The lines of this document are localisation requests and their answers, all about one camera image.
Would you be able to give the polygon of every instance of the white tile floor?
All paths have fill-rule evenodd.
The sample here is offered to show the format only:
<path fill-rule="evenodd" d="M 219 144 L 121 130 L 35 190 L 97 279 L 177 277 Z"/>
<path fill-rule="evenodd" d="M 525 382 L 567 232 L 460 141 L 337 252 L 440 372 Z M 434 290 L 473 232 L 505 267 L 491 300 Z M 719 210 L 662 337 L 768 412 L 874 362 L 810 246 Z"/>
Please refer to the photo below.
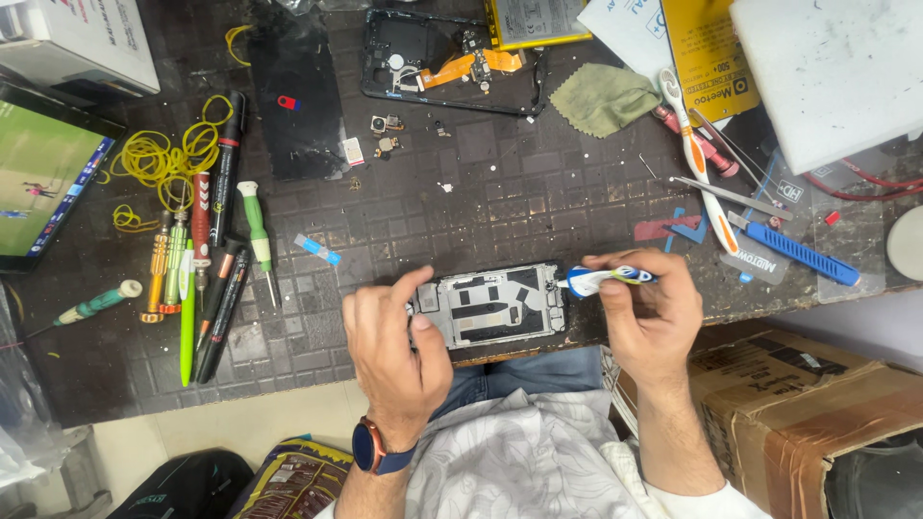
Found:
<path fill-rule="evenodd" d="M 351 451 L 367 408 L 358 383 L 348 380 L 95 424 L 97 470 L 117 506 L 163 462 L 203 449 L 238 453 L 254 470 L 279 441 L 305 433 Z"/>

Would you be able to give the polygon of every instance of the man's left hand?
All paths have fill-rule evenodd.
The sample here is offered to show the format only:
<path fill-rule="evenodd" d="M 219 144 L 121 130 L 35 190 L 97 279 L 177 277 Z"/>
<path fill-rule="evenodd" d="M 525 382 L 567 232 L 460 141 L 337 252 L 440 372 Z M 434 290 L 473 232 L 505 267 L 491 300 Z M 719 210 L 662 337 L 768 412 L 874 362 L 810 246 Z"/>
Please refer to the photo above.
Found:
<path fill-rule="evenodd" d="M 407 338 L 405 305 L 433 277 L 432 267 L 407 272 L 394 286 L 368 286 L 343 298 L 343 325 L 359 387 L 368 398 L 389 453 L 410 450 L 452 384 L 449 350 L 439 328 L 422 314 L 411 320 L 417 352 Z"/>

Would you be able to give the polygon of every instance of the television screen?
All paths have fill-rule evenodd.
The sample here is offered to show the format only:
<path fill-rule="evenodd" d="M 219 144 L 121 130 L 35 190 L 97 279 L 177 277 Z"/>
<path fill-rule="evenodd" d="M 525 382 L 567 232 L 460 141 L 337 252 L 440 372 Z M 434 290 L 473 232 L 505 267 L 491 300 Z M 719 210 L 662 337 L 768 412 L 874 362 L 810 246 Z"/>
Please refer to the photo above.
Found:
<path fill-rule="evenodd" d="M 0 101 L 0 256 L 39 256 L 114 143 Z"/>

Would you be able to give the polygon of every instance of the round white object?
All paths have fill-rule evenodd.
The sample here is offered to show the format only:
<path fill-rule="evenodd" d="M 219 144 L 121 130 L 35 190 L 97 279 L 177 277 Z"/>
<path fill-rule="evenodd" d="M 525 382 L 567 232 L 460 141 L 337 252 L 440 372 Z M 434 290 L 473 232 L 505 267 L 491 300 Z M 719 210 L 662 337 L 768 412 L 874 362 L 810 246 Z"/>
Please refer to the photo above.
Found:
<path fill-rule="evenodd" d="M 923 281 L 923 206 L 897 219 L 888 234 L 888 260 L 898 272 Z"/>
<path fill-rule="evenodd" d="M 388 65 L 394 70 L 401 68 L 403 66 L 403 56 L 400 54 L 392 54 L 391 57 L 388 58 Z"/>

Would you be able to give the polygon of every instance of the blue glue tube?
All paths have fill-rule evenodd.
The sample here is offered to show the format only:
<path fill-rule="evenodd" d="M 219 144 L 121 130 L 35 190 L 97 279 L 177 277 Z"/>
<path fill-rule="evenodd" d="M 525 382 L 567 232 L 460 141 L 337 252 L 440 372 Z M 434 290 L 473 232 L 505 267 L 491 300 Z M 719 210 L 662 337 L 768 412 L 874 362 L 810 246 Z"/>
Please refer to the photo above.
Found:
<path fill-rule="evenodd" d="M 656 283 L 657 276 L 622 265 L 611 271 L 593 271 L 586 267 L 573 267 L 568 271 L 568 279 L 557 282 L 557 286 L 568 288 L 576 297 L 583 299 L 599 292 L 599 284 L 607 279 L 619 280 L 627 284 Z"/>

